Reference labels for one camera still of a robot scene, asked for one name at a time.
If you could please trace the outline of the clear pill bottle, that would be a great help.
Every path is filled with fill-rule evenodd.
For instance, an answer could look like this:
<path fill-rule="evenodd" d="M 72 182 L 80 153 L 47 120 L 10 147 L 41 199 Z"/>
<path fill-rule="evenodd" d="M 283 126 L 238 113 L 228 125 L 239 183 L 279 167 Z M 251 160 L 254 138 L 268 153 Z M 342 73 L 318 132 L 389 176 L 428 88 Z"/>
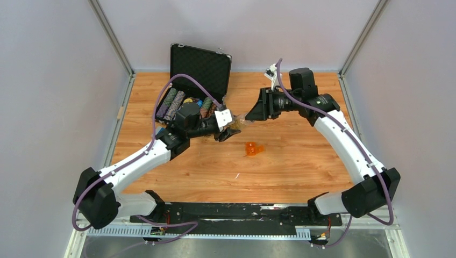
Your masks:
<path fill-rule="evenodd" d="M 246 113 L 235 115 L 233 123 L 229 125 L 229 128 L 242 131 L 247 126 L 253 124 L 253 121 L 246 119 L 246 115 Z"/>

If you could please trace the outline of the orange pill organizer box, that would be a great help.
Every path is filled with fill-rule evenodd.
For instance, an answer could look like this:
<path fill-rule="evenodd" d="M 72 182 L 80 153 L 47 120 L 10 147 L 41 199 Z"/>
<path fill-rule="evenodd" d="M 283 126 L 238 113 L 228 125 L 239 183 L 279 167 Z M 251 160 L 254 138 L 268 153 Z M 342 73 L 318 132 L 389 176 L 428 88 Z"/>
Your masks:
<path fill-rule="evenodd" d="M 245 152 L 246 156 L 255 156 L 265 150 L 264 145 L 257 144 L 256 142 L 246 142 Z"/>

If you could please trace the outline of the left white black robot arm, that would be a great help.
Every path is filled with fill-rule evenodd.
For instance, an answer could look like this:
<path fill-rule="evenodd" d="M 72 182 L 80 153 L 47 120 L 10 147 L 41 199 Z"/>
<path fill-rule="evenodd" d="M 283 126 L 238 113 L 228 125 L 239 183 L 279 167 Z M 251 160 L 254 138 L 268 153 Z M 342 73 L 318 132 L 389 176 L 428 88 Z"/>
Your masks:
<path fill-rule="evenodd" d="M 92 167 L 80 174 L 73 197 L 75 205 L 72 223 L 76 230 L 101 229 L 119 217 L 146 216 L 152 222 L 160 221 L 165 208 L 152 191 L 124 194 L 123 190 L 150 170 L 165 164 L 190 147 L 190 140 L 213 135 L 223 142 L 237 134 L 230 128 L 236 121 L 232 111 L 218 108 L 203 119 L 199 106 L 186 103 L 177 111 L 175 119 L 166 128 L 153 133 L 145 147 L 120 162 L 99 171 Z"/>

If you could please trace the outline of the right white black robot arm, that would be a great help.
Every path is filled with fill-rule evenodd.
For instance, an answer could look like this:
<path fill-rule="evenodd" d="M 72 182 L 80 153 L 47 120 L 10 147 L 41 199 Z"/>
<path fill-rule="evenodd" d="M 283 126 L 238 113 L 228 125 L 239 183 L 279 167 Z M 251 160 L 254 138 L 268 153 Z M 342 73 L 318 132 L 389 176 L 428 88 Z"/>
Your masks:
<path fill-rule="evenodd" d="M 331 95 L 319 94 L 312 70 L 291 70 L 290 89 L 283 87 L 276 65 L 267 68 L 264 75 L 270 79 L 271 86 L 260 90 L 246 120 L 265 121 L 278 118 L 282 112 L 297 111 L 328 141 L 354 184 L 347 190 L 323 193 L 310 199 L 309 221 L 318 225 L 333 213 L 348 213 L 360 218 L 384 205 L 390 209 L 401 179 L 399 172 L 395 168 L 387 169 L 368 151 Z"/>

